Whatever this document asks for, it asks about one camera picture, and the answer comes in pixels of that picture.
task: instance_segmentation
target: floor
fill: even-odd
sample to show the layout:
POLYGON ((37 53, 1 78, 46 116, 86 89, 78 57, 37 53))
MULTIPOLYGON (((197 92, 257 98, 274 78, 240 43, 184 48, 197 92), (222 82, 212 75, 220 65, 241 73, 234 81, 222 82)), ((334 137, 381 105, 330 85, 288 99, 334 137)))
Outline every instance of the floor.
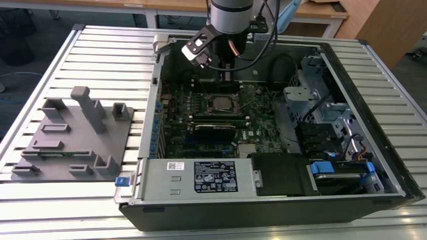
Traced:
MULTIPOLYGON (((32 20, 37 32, 26 37, 26 41, 34 53, 34 60, 20 67, 10 67, 0 60, 0 76, 13 72, 42 74, 74 24, 146 27, 142 15, 132 16, 130 14, 121 13, 61 11, 58 16, 58 20, 52 20, 46 10, 33 10, 32 20)), ((169 19, 164 16, 160 17, 160 27, 164 29, 197 30, 205 24, 205 19, 201 17, 190 18, 182 16, 176 18, 174 16, 173 18, 169 17, 169 19)), ((419 61, 412 61, 411 57, 405 56, 392 72, 415 101, 427 112, 427 57, 419 61)), ((0 93, 0 140, 13 123, 38 80, 40 77, 36 75, 9 75, 0 78, 0 82, 6 88, 0 93)))
MULTIPOLYGON (((36 33, 26 37, 26 42, 33 51, 34 60, 22 66, 12 67, 0 59, 0 76, 14 72, 42 74, 74 24, 132 28, 146 27, 144 15, 60 11, 58 16, 58 20, 52 20, 46 10, 32 11, 30 17, 36 26, 36 33)), ((158 18, 158 23, 164 29, 198 30, 205 25, 205 19, 186 16, 180 18, 173 16, 166 19, 162 16, 158 18)), ((6 134, 38 80, 40 77, 36 75, 16 74, 0 77, 0 83, 5 86, 5 91, 0 93, 0 140, 6 134)))

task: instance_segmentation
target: black cable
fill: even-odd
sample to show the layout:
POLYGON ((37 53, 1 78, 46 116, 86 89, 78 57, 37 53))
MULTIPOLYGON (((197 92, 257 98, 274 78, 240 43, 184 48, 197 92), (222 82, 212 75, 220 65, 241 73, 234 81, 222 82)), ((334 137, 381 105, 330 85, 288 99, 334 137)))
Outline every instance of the black cable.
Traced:
POLYGON ((264 52, 265 52, 265 50, 266 50, 266 48, 269 46, 269 43, 272 42, 273 36, 274 36, 273 32, 274 32, 274 29, 277 28, 278 10, 280 10, 278 6, 280 6, 280 0, 276 0, 274 18, 273 18, 273 24, 272 24, 272 29, 273 30, 272 30, 272 32, 270 32, 270 34, 268 36, 268 40, 266 40, 266 42, 264 44, 264 47, 261 48, 261 50, 260 50, 260 52, 258 52, 258 54, 257 54, 257 56, 254 58, 254 60, 246 66, 240 67, 240 68, 228 68, 226 69, 226 68, 218 68, 218 67, 214 67, 212 65, 208 65, 208 67, 210 69, 213 69, 216 71, 220 71, 220 72, 236 72, 236 71, 241 71, 241 70, 248 69, 249 67, 252 67, 257 63, 258 59, 264 55, 264 52))
POLYGON ((294 61, 294 58, 286 54, 285 52, 281 52, 277 56, 274 56, 272 58, 272 60, 269 61, 268 63, 268 73, 266 73, 266 82, 270 82, 272 81, 272 74, 273 74, 273 69, 274 69, 274 66, 276 66, 276 62, 280 58, 288 58, 292 63, 293 63, 293 67, 294 67, 294 72, 296 72, 296 75, 297 75, 297 71, 298 71, 298 64, 297 62, 294 61))
POLYGON ((193 17, 189 18, 189 20, 188 20, 188 22, 185 23, 185 25, 188 25, 192 20, 193 20, 193 17))
POLYGON ((264 11, 264 7, 265 7, 265 2, 266 2, 266 1, 268 1, 268 0, 265 0, 265 1, 261 3, 261 5, 260 5, 258 12, 257 12, 257 15, 258 15, 258 16, 262 15, 262 11, 264 11))
MULTIPOLYGON (((258 15, 261 15, 262 8, 264 8, 264 6, 266 6, 270 19, 274 20, 273 12, 272 12, 272 9, 269 8, 269 5, 268 5, 266 1, 268 0, 262 0, 261 9, 258 10, 258 15)), ((270 51, 273 50, 273 48, 276 46, 276 43, 277 43, 277 28, 272 29, 272 34, 273 34, 272 46, 270 46, 268 52, 264 52, 264 54, 262 54, 260 59, 262 59, 264 57, 268 56, 268 54, 270 53, 270 51)), ((237 55, 236 57, 237 57, 237 59, 240 59, 242 61, 248 61, 248 62, 254 60, 254 58, 246 58, 246 57, 244 57, 241 55, 237 55)))
POLYGON ((308 112, 305 113, 304 117, 301 118, 301 122, 305 121, 305 119, 308 118, 308 116, 313 113, 313 111, 320 107, 320 105, 325 102, 325 100, 328 99, 328 97, 330 96, 330 92, 324 95, 320 100, 316 102, 316 104, 312 106, 312 108, 308 110, 308 112))
POLYGON ((206 15, 206 19, 210 19, 210 8, 209 8, 209 1, 205 0, 205 15, 206 15))
POLYGON ((345 160, 345 153, 346 153, 346 150, 348 150, 348 147, 349 147, 349 143, 352 142, 352 139, 358 135, 360 135, 358 133, 354 133, 354 134, 352 134, 349 136, 349 139, 345 142, 344 148, 341 149, 341 154, 340 154, 340 157, 338 157, 338 161, 340 162, 342 162, 345 160))

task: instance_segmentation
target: blue latch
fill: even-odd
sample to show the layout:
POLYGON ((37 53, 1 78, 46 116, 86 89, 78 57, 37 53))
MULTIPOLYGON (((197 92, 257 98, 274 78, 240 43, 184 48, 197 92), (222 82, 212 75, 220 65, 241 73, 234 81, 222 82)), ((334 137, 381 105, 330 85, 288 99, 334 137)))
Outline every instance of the blue latch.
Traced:
POLYGON ((332 163, 329 161, 314 161, 309 164, 312 174, 332 174, 334 173, 332 163))
POLYGON ((374 166, 373 163, 370 163, 369 161, 365 163, 366 166, 366 170, 369 173, 374 172, 374 166))
POLYGON ((116 187, 128 187, 130 182, 130 178, 125 176, 117 176, 114 178, 113 184, 116 187))

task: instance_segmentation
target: white sticker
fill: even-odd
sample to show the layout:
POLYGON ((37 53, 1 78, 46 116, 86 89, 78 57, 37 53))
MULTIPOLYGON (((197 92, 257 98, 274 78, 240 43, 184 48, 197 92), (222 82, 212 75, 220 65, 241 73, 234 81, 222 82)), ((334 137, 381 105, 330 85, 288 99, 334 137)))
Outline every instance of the white sticker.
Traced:
POLYGON ((125 7, 132 7, 132 8, 141 8, 141 4, 122 4, 125 7))
POLYGON ((166 170, 184 170, 184 163, 182 162, 168 162, 166 163, 166 170))

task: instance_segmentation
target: power supply label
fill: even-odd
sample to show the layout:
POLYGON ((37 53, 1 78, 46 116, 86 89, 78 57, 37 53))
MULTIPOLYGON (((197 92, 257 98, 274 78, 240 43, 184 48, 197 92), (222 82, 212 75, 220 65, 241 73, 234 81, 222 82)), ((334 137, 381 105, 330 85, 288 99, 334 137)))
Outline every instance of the power supply label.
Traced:
POLYGON ((198 194, 238 192, 234 162, 193 162, 193 190, 198 194))

